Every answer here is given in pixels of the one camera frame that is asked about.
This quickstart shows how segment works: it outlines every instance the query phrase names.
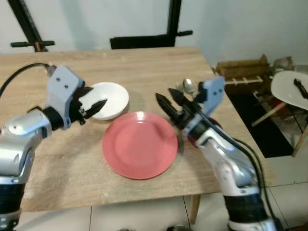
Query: table top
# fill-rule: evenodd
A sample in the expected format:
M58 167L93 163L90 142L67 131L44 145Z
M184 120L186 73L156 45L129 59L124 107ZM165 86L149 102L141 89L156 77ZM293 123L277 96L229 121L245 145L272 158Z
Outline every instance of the table top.
M66 65L87 85L102 81L119 83L129 92L130 112L152 112L166 119L155 100L156 92L171 99L167 89L184 78L198 82L213 77L201 51L186 47L0 55L0 84L15 70L33 62ZM36 105L44 106L48 80L40 67L19 75L1 97L0 124ZM272 184L272 172L227 95L212 117L229 135L257 151L267 184ZM55 131L43 140L36 150L26 185L23 211L219 192L210 164L186 140L180 140L183 152L158 177L130 180L116 174L102 155L102 137L110 123L91 118L83 126L75 123L70 129Z

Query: wooden stick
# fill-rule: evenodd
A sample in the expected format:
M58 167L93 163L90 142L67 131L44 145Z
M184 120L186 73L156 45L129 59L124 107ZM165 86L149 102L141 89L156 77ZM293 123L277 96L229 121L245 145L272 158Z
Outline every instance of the wooden stick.
M299 141L297 142L296 147L294 148L294 151L292 153L292 157L295 157L298 153L298 151L300 150L302 144L305 141L305 138L308 136L308 125L306 126L303 134L300 136Z
M277 111L279 111L280 109L282 109L284 106L286 106L286 103L282 102L279 105L277 105L276 107L274 107L273 109L271 109L269 112L267 112L264 116L262 116L260 119L257 119L255 122L253 122L251 124L251 126L255 126L259 123L261 123L263 120L267 119L268 117L270 117L272 114L276 113Z
M192 195L191 196L191 204L189 207L189 221L191 224L194 224L197 219L198 209L200 205L201 195Z

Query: silver spoon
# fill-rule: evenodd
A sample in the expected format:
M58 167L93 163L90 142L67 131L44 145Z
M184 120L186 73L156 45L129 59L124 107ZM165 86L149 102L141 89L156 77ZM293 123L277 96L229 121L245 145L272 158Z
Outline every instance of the silver spoon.
M196 87L189 78L186 78L183 80L183 88L184 88L184 92L186 92L187 94L190 94L193 98L193 94L196 91Z

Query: black stand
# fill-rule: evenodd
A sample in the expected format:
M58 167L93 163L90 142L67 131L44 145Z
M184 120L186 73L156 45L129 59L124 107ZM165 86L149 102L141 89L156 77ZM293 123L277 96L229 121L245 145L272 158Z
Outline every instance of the black stand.
M28 42L12 42L11 47L33 46L35 52L48 51L45 46L54 45L54 41L42 41L24 0L8 0L8 3L28 39Z
M115 37L111 49L174 47L176 36L192 35L192 30L178 32L181 0L170 0L167 33L156 36Z

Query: black mat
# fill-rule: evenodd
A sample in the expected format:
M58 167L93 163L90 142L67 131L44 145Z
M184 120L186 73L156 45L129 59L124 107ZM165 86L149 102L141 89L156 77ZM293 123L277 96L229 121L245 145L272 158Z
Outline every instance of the black mat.
M293 147L271 118L251 126L266 113L262 106L254 106L258 101L253 94L228 94L228 97L265 158L292 155Z

